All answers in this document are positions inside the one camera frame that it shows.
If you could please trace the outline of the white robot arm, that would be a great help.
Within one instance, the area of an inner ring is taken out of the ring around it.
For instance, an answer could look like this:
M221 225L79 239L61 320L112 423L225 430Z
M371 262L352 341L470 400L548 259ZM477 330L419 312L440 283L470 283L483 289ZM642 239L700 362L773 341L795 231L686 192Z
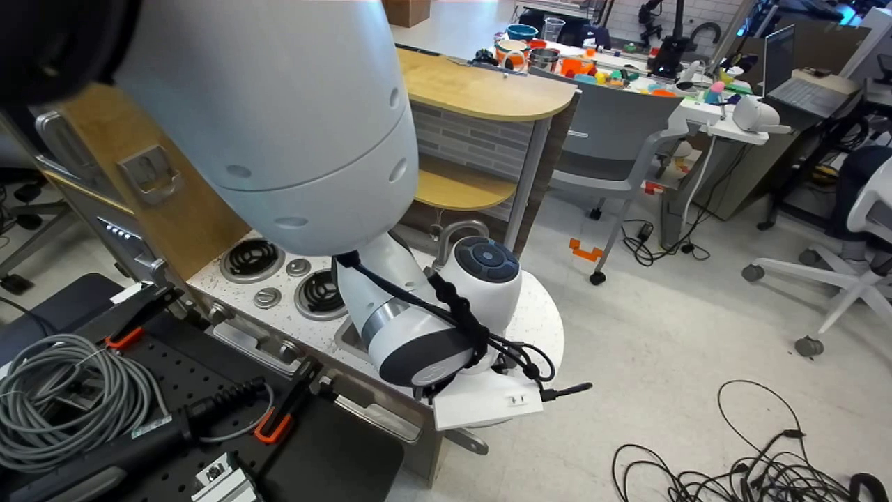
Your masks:
M116 87L256 235L327 257L380 379L490 351L470 294L394 238L420 154L383 0L0 0L0 65L8 108Z

